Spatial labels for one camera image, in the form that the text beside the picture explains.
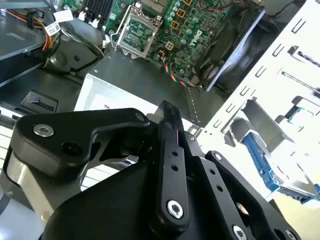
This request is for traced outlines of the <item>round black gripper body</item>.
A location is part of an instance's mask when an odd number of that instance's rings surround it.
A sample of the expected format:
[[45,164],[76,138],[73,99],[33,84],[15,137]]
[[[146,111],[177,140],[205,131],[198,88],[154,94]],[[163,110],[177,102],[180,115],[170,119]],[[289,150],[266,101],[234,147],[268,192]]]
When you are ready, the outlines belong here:
[[212,196],[182,163],[135,164],[60,205],[45,240],[229,240]]

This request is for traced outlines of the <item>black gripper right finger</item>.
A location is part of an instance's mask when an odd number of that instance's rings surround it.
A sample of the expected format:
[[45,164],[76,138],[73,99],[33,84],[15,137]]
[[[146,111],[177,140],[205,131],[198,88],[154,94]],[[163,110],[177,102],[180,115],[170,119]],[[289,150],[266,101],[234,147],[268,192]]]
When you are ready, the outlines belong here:
[[172,108],[184,150],[189,224],[177,240],[298,240],[299,234],[217,151],[204,154]]

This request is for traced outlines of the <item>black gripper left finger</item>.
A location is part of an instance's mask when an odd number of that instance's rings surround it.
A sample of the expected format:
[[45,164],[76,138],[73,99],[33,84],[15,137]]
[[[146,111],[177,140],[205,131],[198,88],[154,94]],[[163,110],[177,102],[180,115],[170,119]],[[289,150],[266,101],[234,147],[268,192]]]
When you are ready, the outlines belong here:
[[65,201],[133,165],[184,164],[186,173],[173,107],[163,101],[157,123],[135,108],[25,115],[14,125],[4,173],[48,215],[45,227]]

